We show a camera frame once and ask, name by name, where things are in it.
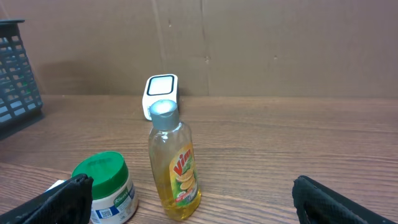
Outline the green lid Knorr jar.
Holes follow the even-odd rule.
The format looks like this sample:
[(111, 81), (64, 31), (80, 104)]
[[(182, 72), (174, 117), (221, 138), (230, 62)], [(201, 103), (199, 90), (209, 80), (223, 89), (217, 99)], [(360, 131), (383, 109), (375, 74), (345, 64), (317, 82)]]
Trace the green lid Knorr jar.
[(75, 167), (72, 177), (79, 174), (93, 178), (92, 223), (125, 223), (134, 215), (138, 199), (122, 154), (106, 151), (90, 156)]

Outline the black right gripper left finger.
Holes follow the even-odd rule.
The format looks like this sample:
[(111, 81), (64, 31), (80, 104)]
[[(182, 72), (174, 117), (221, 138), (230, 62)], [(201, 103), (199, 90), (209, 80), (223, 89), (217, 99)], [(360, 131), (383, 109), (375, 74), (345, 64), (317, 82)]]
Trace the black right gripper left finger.
[(87, 224), (93, 178), (79, 174), (1, 215), (2, 224)]

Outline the small Kleenex tissue pack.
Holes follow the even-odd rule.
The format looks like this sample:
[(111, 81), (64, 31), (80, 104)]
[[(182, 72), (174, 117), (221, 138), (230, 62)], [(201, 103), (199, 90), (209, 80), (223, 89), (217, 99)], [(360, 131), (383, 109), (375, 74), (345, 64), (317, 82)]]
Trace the small Kleenex tissue pack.
[(65, 182), (65, 180), (57, 180), (54, 184), (52, 184), (52, 185), (46, 190), (46, 192), (49, 191), (49, 190), (51, 190), (51, 189), (53, 189), (53, 188), (55, 188), (55, 187), (57, 187), (57, 186), (59, 186), (59, 185), (61, 185), (61, 184), (63, 184), (64, 182)]

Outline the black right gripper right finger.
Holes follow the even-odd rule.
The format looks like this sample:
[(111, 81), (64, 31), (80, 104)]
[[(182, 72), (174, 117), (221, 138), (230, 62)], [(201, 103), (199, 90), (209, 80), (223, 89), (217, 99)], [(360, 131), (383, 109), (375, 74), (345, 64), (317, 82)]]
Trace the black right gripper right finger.
[(294, 180), (292, 197), (300, 224), (395, 224), (305, 175)]

